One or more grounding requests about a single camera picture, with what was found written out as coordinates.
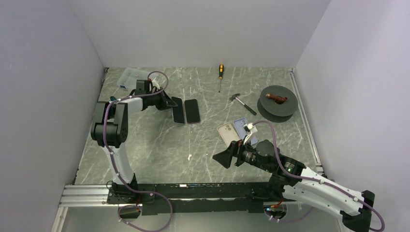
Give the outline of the purple phone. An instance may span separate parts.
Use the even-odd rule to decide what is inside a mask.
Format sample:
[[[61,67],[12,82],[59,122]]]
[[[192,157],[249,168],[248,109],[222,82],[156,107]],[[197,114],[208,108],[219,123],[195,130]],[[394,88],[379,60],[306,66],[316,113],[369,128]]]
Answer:
[[[187,123],[188,124],[199,123],[201,119],[200,119],[198,101],[196,99],[185,100],[184,106],[185,106]]]

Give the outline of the grey silver phone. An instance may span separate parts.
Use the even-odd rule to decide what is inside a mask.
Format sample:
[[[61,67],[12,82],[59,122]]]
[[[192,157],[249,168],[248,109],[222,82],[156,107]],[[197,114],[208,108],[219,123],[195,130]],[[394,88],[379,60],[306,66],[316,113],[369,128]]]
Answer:
[[[176,106],[172,108],[173,121],[178,124],[185,124],[182,100],[177,97],[172,97],[171,99],[176,103]]]

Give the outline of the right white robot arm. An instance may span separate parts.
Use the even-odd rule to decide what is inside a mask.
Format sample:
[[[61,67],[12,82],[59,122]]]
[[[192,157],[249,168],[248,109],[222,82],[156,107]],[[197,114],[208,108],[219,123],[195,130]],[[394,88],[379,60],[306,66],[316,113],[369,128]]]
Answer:
[[[339,219],[354,232],[370,231],[371,207],[375,195],[371,191],[355,191],[319,175],[303,163],[284,156],[279,148],[264,140],[256,147],[233,141],[228,148],[212,157],[228,169],[243,163],[271,174],[262,199],[299,201],[325,211]]]

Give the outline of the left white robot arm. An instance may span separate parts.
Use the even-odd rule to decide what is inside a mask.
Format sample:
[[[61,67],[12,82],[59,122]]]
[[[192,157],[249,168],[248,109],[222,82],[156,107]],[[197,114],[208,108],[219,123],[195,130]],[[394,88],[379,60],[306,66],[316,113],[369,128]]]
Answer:
[[[113,174],[112,191],[120,193],[120,197],[127,203],[136,201],[139,196],[136,175],[125,146],[129,117],[151,106],[163,111],[178,107],[178,103],[156,81],[138,80],[127,96],[97,102],[93,114],[91,138],[103,149],[110,163]]]

